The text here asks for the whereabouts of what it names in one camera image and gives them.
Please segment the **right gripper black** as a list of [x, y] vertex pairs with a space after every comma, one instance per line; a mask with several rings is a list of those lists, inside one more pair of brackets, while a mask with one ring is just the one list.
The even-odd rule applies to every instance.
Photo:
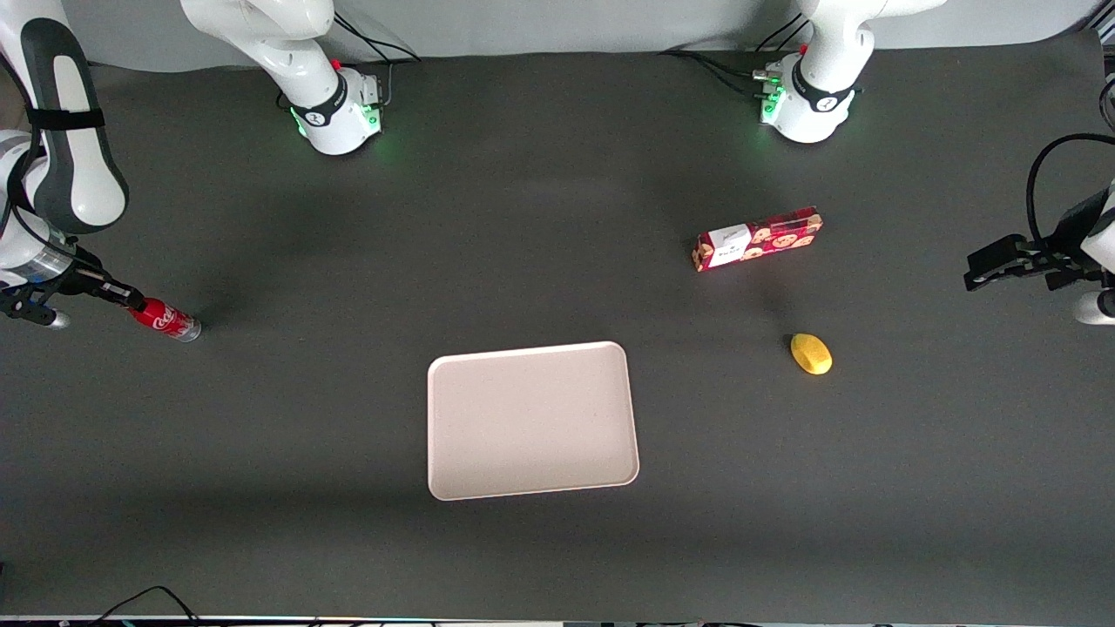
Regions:
[[3, 281], [1, 314], [11, 319], [50, 327], [55, 322], [54, 309], [35, 301], [16, 299], [16, 297], [31, 297], [35, 293], [42, 293], [47, 298], [52, 295], [86, 295], [129, 311], [145, 310], [145, 296], [137, 288], [112, 279], [99, 257], [89, 251], [77, 251], [77, 257], [78, 260], [72, 261], [59, 277], [13, 288]]

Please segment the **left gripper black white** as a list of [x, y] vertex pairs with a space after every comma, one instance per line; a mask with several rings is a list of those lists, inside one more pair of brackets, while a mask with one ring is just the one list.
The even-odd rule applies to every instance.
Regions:
[[1114, 271], [1113, 190], [1108, 186], [1076, 203], [1061, 214], [1051, 235], [1044, 238], [1051, 253], [1067, 257], [1077, 266], [1048, 267], [1046, 255], [1030, 239], [1014, 233], [980, 247], [964, 259], [964, 290], [972, 293], [999, 280], [1043, 273], [1049, 291], [1079, 281], [1104, 283], [1105, 271]]

